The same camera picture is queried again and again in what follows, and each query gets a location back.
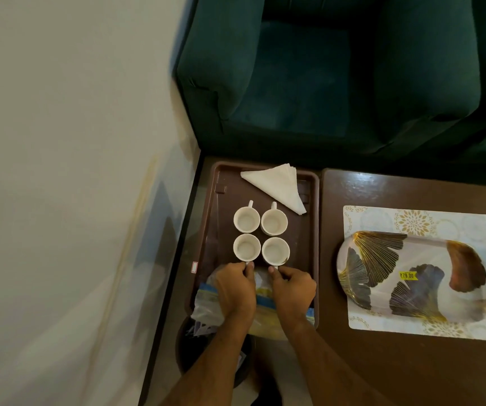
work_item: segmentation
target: white napkin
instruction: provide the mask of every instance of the white napkin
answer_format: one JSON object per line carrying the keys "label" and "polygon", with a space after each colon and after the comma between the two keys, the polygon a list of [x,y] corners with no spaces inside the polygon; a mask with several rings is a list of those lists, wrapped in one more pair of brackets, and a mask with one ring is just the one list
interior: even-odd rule
{"label": "white napkin", "polygon": [[297,171],[290,164],[264,171],[244,171],[241,177],[298,215],[306,212],[298,193]]}

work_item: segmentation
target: wooden table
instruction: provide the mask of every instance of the wooden table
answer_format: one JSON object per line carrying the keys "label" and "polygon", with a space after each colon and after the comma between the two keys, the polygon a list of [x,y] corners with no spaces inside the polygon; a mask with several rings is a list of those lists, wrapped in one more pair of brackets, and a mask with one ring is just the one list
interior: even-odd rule
{"label": "wooden table", "polygon": [[318,332],[399,405],[486,405],[486,341],[350,329],[334,260],[344,205],[486,214],[486,187],[326,169],[321,179]]}

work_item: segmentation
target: tiled floor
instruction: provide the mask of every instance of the tiled floor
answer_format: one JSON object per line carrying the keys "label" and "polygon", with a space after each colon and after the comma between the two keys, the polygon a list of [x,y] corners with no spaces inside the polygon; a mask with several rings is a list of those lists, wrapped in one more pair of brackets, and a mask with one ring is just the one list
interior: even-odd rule
{"label": "tiled floor", "polygon": [[[177,363],[175,362],[175,339],[186,317],[185,299],[192,284],[190,267],[192,266],[197,232],[202,219],[209,172],[215,161],[215,158],[206,157],[199,177],[196,199],[192,207],[185,245],[183,247],[179,268],[177,269],[172,299],[170,300],[162,340],[152,373],[149,397],[145,403],[146,406],[158,405],[181,376],[177,368]],[[269,358],[273,367],[273,373],[282,393],[283,404],[285,406],[312,405],[295,353],[289,343],[257,339],[256,345],[260,347],[260,352],[266,354]],[[256,396],[256,391],[247,380],[234,390],[232,404],[235,406],[248,406]]]}

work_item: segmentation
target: yellow price tag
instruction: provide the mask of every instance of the yellow price tag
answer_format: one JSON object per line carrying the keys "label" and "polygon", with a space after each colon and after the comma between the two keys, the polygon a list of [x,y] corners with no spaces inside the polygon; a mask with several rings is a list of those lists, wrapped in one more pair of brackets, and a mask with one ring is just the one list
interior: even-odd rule
{"label": "yellow price tag", "polygon": [[402,280],[418,280],[417,272],[409,271],[409,272],[399,272]]}

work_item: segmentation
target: printed placemat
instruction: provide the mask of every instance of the printed placemat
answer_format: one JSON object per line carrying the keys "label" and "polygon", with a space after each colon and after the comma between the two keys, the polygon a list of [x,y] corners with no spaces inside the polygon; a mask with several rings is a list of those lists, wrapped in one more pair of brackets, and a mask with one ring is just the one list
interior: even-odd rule
{"label": "printed placemat", "polygon": [[[474,248],[486,269],[486,215],[362,206],[344,206],[343,214],[345,237],[356,231],[384,231],[460,241]],[[484,307],[481,321],[435,321],[378,314],[348,299],[348,324],[359,330],[486,341],[486,284],[481,287],[481,294]]]}

